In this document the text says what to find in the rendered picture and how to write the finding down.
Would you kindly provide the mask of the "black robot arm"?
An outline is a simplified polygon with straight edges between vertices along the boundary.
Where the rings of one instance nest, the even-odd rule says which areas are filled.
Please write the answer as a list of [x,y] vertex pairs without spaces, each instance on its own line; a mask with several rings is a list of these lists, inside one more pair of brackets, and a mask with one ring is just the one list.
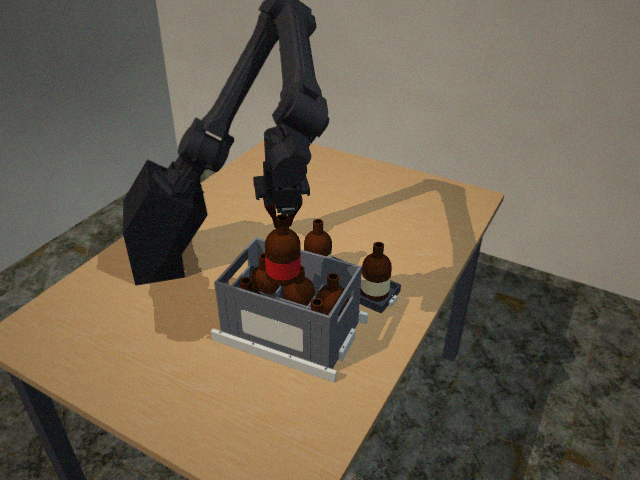
[[259,11],[255,30],[215,104],[186,130],[176,162],[167,171],[155,170],[152,177],[171,197],[202,197],[201,175],[204,170],[218,172],[225,164],[234,142],[228,135],[231,123],[279,40],[283,100],[272,114],[276,127],[264,132],[265,159],[271,166],[263,161],[263,174],[265,193],[274,194],[277,213],[289,215],[300,206],[301,182],[312,157],[310,143],[329,124],[327,101],[316,80],[309,40],[317,26],[312,10],[299,0],[264,0]]

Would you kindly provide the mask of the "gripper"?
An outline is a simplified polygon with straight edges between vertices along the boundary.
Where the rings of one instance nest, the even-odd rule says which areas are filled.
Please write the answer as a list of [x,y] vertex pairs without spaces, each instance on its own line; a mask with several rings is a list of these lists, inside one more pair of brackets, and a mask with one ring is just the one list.
[[[264,207],[267,210],[267,212],[269,213],[269,215],[271,216],[273,223],[274,223],[274,227],[277,228],[277,219],[276,219],[276,204],[275,204],[275,196],[274,194],[270,194],[270,195],[266,195],[265,193],[265,188],[264,188],[264,176],[255,176],[253,177],[253,182],[254,182],[254,187],[255,187],[255,195],[256,195],[256,199],[259,200],[259,198],[263,198],[264,201]],[[302,206],[302,195],[303,194],[307,194],[307,196],[310,195],[310,186],[307,180],[307,177],[304,178],[304,180],[301,182],[301,192],[300,192],[300,206],[298,207],[298,211]],[[297,212],[294,212],[294,214],[289,214],[289,227],[291,227],[293,219],[295,217],[295,215],[297,214]]]

